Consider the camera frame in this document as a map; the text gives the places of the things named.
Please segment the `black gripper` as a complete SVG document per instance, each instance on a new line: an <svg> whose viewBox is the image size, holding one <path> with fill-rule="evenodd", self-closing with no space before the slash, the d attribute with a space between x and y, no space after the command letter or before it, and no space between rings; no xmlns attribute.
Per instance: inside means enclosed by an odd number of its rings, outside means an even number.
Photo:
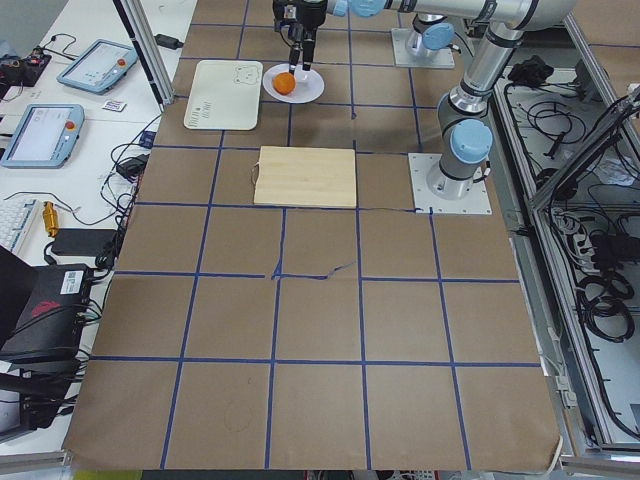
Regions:
<svg viewBox="0 0 640 480"><path fill-rule="evenodd" d="M302 70L310 71L314 60L318 28L326 20L325 1L273 0L274 30L289 29L290 46L288 72L295 74L303 50Z"/></svg>

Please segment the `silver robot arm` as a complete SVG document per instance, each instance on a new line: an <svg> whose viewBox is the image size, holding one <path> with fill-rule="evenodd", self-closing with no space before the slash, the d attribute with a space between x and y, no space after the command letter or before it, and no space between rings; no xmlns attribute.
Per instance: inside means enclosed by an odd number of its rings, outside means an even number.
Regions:
<svg viewBox="0 0 640 480"><path fill-rule="evenodd" d="M349 10L361 18L377 15L389 1L273 1L274 30L289 46L289 72L297 66L310 71L318 29L328 15L344 17ZM449 47L454 39L452 24L445 16L417 14L407 39L407 51L417 56L422 51L439 51Z"/></svg>
<svg viewBox="0 0 640 480"><path fill-rule="evenodd" d="M493 134L480 117L498 78L521 44L526 31L539 31L561 22L574 1L386 1L382 7L398 12L439 14L485 20L488 28L460 83L438 106L444 151L427 174L429 189L447 200L468 194L474 174L489 155Z"/></svg>

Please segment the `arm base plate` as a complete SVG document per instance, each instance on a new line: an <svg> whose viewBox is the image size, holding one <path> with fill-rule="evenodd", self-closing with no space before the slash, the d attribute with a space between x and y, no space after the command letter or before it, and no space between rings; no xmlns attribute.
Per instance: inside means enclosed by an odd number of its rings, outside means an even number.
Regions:
<svg viewBox="0 0 640 480"><path fill-rule="evenodd" d="M409 173L414 210L435 215L491 215L480 166L466 180L453 180L440 169L440 154L410 153Z"/></svg>
<svg viewBox="0 0 640 480"><path fill-rule="evenodd" d="M391 30L396 67L452 70L455 61L449 47L431 50L423 45L422 36L413 29Z"/></svg>

